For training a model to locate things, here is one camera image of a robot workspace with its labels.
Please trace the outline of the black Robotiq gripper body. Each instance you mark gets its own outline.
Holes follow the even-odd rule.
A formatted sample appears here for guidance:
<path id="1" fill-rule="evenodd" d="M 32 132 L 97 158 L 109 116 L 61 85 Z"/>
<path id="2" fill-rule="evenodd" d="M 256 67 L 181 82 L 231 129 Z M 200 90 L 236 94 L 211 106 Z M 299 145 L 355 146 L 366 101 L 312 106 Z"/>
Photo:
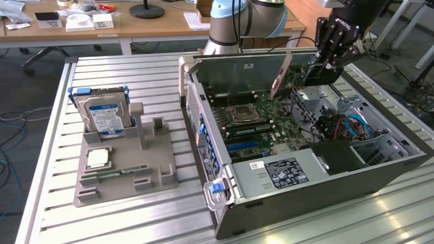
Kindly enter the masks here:
<path id="1" fill-rule="evenodd" d="M 322 37 L 322 54 L 342 55 L 359 37 L 356 26 L 332 12 L 328 16 Z"/>

